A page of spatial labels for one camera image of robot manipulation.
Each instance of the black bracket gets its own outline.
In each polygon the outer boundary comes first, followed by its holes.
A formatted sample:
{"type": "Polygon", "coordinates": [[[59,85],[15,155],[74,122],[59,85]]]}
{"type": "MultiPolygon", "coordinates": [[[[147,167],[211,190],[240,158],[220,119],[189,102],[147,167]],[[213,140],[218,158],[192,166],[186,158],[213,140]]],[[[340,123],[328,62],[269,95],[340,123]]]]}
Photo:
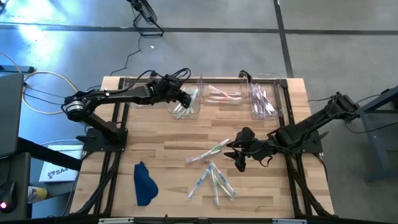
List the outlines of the black bracket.
{"type": "Polygon", "coordinates": [[[101,133],[101,131],[90,128],[87,131],[87,136],[78,136],[78,140],[83,141],[85,144],[83,150],[87,152],[123,152],[126,148],[127,134],[129,130],[127,128],[119,129],[118,142],[109,142],[101,133]]]}

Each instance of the yellow cable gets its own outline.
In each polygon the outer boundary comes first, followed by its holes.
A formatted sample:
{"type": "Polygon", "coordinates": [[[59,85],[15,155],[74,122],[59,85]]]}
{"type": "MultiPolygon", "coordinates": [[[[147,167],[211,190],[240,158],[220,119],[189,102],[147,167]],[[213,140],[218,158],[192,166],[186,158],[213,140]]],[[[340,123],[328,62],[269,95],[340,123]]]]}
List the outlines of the yellow cable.
{"type": "MultiPolygon", "coordinates": [[[[8,59],[15,65],[15,67],[18,69],[18,72],[22,74],[21,70],[19,69],[19,66],[17,65],[17,63],[15,63],[15,61],[13,61],[13,59],[11,59],[10,57],[8,57],[6,54],[4,54],[4,53],[2,53],[2,52],[0,52],[0,54],[3,55],[3,56],[5,56],[6,58],[8,58],[8,59]]],[[[51,74],[51,75],[56,75],[56,76],[58,76],[58,77],[60,77],[60,78],[63,78],[65,81],[67,81],[67,83],[69,83],[70,86],[72,86],[72,88],[73,88],[76,92],[78,91],[78,90],[76,89],[76,87],[74,86],[74,84],[73,84],[71,81],[69,81],[69,80],[68,80],[67,78],[65,78],[64,76],[62,76],[62,75],[60,75],[60,74],[57,74],[57,73],[55,73],[55,72],[38,71],[38,72],[30,73],[30,74],[28,74],[28,75],[26,75],[26,76],[24,77],[24,81],[26,81],[29,77],[32,77],[33,75],[36,75],[36,74],[43,74],[43,73],[51,74]]],[[[29,105],[29,104],[26,102],[26,100],[25,100],[25,94],[24,94],[25,91],[26,91],[26,89],[22,92],[22,101],[23,101],[23,102],[25,103],[25,105],[26,105],[28,108],[30,108],[31,110],[36,111],[36,112],[38,112],[38,113],[42,113],[42,114],[60,114],[60,113],[63,113],[63,111],[58,111],[58,112],[45,112],[45,111],[39,111],[39,110],[33,108],[33,107],[32,107],[31,105],[29,105]]]]}

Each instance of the yellow object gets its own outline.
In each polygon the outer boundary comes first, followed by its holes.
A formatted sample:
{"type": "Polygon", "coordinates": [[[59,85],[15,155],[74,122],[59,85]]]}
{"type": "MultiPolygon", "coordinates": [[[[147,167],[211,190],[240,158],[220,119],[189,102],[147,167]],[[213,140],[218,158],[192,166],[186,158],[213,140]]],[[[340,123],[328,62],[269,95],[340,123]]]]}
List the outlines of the yellow object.
{"type": "Polygon", "coordinates": [[[47,197],[47,189],[41,187],[31,187],[27,189],[28,203],[41,202],[47,197]]]}

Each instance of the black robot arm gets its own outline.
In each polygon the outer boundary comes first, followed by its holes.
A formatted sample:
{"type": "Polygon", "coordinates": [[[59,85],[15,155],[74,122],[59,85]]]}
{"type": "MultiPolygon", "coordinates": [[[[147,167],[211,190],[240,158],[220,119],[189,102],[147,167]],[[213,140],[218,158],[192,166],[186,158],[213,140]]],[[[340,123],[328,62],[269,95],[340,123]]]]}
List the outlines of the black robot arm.
{"type": "Polygon", "coordinates": [[[73,96],[65,98],[62,110],[68,119],[89,124],[101,131],[107,141],[118,142],[120,141],[120,131],[116,127],[116,123],[104,121],[95,115],[93,112],[97,106],[110,103],[153,105],[159,102],[179,101],[184,108],[188,108],[191,97],[180,89],[184,81],[175,75],[165,75],[161,78],[150,78],[145,85],[131,90],[132,85],[123,90],[79,91],[73,96]]]}
{"type": "Polygon", "coordinates": [[[302,153],[304,147],[313,144],[313,142],[307,142],[307,140],[312,137],[314,131],[334,119],[343,119],[346,122],[352,121],[359,116],[358,108],[359,105],[353,103],[347,95],[336,93],[331,96],[328,104],[322,110],[298,124],[290,124],[276,129],[268,134],[266,140],[256,139],[250,128],[243,128],[236,135],[235,141],[227,144],[234,152],[226,152],[224,155],[234,159],[236,168],[241,172],[245,170],[246,156],[253,157],[265,166],[262,160],[269,157],[268,163],[274,154],[302,153]]]}

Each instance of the black metal frame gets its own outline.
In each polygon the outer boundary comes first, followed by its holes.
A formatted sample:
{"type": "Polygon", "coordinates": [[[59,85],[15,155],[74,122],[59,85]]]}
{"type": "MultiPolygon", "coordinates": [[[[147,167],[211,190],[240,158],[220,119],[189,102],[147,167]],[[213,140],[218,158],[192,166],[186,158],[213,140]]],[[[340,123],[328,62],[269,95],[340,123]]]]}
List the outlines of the black metal frame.
{"type": "Polygon", "coordinates": [[[143,37],[163,37],[164,30],[159,25],[157,25],[157,23],[154,20],[151,20],[150,22],[153,23],[161,31],[161,33],[159,33],[159,34],[145,34],[144,31],[138,26],[138,22],[139,22],[139,19],[140,19],[141,16],[142,16],[141,14],[138,14],[138,16],[136,16],[136,18],[132,22],[132,25],[134,26],[134,28],[137,29],[137,31],[139,32],[139,34],[141,36],[143,36],[143,37]]]}
{"type": "MultiPolygon", "coordinates": [[[[18,66],[22,73],[32,73],[35,68],[32,66],[18,66]]],[[[19,72],[15,65],[0,65],[0,72],[19,72]]]]}
{"type": "MultiPolygon", "coordinates": [[[[215,83],[237,83],[239,80],[225,80],[222,78],[205,78],[208,82],[215,82],[215,83]]],[[[120,78],[118,88],[121,89],[123,87],[123,83],[125,78],[120,78]]],[[[290,102],[290,95],[289,89],[287,86],[287,80],[256,80],[259,83],[268,83],[268,84],[275,84],[279,82],[281,87],[283,88],[284,97],[286,100],[287,106],[287,116],[289,119],[290,124],[294,124],[294,117],[292,111],[292,105],[290,102]]],[[[195,79],[189,79],[189,82],[195,82],[195,79]]],[[[120,104],[116,103],[113,111],[112,121],[116,122],[118,118],[118,111],[119,111],[120,104]]],[[[125,103],[123,109],[123,116],[122,116],[122,127],[125,128],[127,122],[127,114],[129,111],[129,104],[125,103]]],[[[279,118],[279,122],[281,126],[285,126],[284,116],[279,118]]],[[[114,191],[116,188],[116,180],[118,176],[118,167],[121,158],[121,152],[115,152],[114,161],[112,167],[108,171],[109,166],[109,158],[111,152],[105,152],[105,157],[103,161],[103,167],[100,176],[100,185],[96,189],[93,197],[96,198],[95,207],[92,215],[89,215],[88,212],[90,209],[83,209],[83,212],[73,213],[67,217],[50,217],[50,218],[40,218],[40,219],[31,219],[31,220],[18,220],[9,223],[98,223],[100,218],[111,218],[111,211],[113,206],[113,198],[114,198],[114,191]],[[110,181],[109,192],[108,192],[108,199],[106,202],[106,208],[103,213],[100,213],[101,201],[102,201],[102,191],[106,184],[110,181]]],[[[302,158],[297,157],[297,170],[295,169],[292,158],[290,154],[285,154],[285,160],[287,164],[287,172],[289,178],[289,185],[290,185],[290,193],[292,196],[292,205],[294,210],[294,218],[288,218],[288,222],[298,222],[298,223],[380,223],[380,222],[370,222],[370,221],[362,221],[362,220],[350,220],[345,218],[338,218],[336,216],[330,215],[326,212],[322,206],[317,202],[316,198],[312,195],[311,191],[308,189],[305,183],[305,176],[303,172],[303,164],[302,158]],[[303,214],[300,210],[300,205],[298,201],[297,189],[295,186],[297,183],[300,188],[302,189],[304,200],[305,200],[305,211],[306,214],[303,214]],[[319,216],[313,216],[311,213],[311,205],[314,206],[314,209],[317,211],[319,216]]],[[[140,221],[152,221],[152,222],[162,222],[166,224],[168,221],[172,222],[195,222],[197,224],[208,224],[208,223],[283,223],[284,219],[271,219],[271,218],[165,218],[161,217],[134,217],[134,218],[126,218],[128,222],[140,222],[140,221]]]]}
{"type": "MultiPolygon", "coordinates": [[[[378,108],[384,106],[387,103],[392,103],[398,98],[398,86],[384,91],[379,97],[370,101],[366,105],[362,106],[359,110],[359,116],[361,117],[365,131],[372,129],[369,127],[369,116],[371,113],[383,113],[383,114],[396,114],[397,110],[378,110],[378,108]]],[[[385,147],[378,146],[375,142],[377,132],[367,132],[369,144],[374,151],[375,157],[377,158],[378,169],[376,173],[367,174],[364,177],[365,182],[374,182],[382,179],[390,179],[398,177],[398,170],[392,168],[387,149],[385,147]]]]}

